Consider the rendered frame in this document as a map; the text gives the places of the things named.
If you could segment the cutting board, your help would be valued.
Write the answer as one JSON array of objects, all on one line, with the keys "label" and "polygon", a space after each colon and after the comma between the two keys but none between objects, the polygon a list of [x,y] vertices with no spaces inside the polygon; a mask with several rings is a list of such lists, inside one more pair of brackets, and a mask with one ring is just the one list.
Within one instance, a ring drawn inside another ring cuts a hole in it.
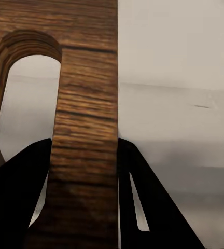
[{"label": "cutting board", "polygon": [[21,249],[118,249],[118,0],[0,0],[10,68],[61,64],[45,204]]}]

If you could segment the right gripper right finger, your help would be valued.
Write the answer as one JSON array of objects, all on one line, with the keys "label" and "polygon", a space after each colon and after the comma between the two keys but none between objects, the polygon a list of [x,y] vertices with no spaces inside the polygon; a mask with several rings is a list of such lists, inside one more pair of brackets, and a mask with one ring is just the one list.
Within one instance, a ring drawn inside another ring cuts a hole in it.
[{"label": "right gripper right finger", "polygon": [[[137,226],[130,173],[150,231]],[[138,147],[118,138],[121,249],[205,249]]]}]

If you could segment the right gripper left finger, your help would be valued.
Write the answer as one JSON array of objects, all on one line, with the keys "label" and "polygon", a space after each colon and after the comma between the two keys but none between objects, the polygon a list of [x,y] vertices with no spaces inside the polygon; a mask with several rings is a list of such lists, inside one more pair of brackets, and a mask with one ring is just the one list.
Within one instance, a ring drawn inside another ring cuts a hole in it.
[{"label": "right gripper left finger", "polygon": [[21,249],[49,171],[52,139],[32,143],[0,166],[0,249]]}]

